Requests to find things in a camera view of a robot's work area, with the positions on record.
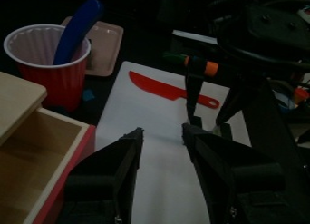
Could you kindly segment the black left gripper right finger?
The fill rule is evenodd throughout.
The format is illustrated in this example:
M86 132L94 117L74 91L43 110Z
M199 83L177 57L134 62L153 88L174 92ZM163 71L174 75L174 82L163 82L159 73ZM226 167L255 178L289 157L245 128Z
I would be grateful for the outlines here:
M302 214L283 195L279 164L189 123L182 129L211 224L302 224Z

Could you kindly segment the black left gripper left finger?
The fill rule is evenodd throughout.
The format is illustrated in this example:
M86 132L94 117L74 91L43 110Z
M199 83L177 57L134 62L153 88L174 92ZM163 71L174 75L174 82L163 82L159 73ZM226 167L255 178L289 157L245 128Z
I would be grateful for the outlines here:
M137 128L78 163L64 185L59 224L131 224L142 147Z

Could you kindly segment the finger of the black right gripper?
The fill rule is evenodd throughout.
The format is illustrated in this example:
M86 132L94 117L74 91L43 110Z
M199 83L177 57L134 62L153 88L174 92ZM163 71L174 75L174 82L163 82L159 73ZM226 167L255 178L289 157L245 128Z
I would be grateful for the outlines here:
M277 99L263 77L241 76L226 96L215 123L223 124L242 112L251 146L271 157L288 175L304 175L310 180L310 159L297 146L282 118Z
M205 80L205 62L198 57L186 58L187 119L191 125L202 127L202 119L195 115L197 104Z

